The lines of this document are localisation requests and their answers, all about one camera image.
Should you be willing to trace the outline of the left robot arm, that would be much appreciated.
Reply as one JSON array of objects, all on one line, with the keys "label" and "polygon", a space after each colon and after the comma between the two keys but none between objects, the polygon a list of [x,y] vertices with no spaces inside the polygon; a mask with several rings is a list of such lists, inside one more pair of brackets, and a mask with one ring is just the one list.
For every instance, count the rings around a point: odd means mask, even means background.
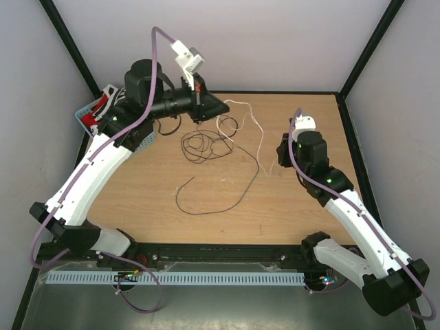
[{"label": "left robot arm", "polygon": [[182,78],[181,87],[165,90],[171,82],[150,59],[134,62],[124,75],[125,97],[103,114],[89,150],[62,188],[45,203],[36,202],[30,214],[66,248],[76,254],[90,250],[112,254],[121,266],[138,256],[132,238],[120,230],[91,223],[89,209],[117,168],[153,132],[153,121],[186,113],[196,124],[229,111],[212,95],[199,74],[195,86]]}]

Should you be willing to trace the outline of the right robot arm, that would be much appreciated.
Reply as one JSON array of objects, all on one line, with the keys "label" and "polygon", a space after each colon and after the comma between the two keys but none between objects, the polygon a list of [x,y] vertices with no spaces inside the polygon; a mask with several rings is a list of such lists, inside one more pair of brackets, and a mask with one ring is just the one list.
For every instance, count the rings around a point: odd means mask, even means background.
[{"label": "right robot arm", "polygon": [[307,267],[333,268],[356,285],[381,316],[425,294],[428,265],[412,259],[383,231],[347,176],[330,166],[327,143],[319,132],[284,133],[276,151],[278,163],[296,169],[302,186],[343,225],[360,250],[356,254],[316,232],[301,242],[300,258]]}]

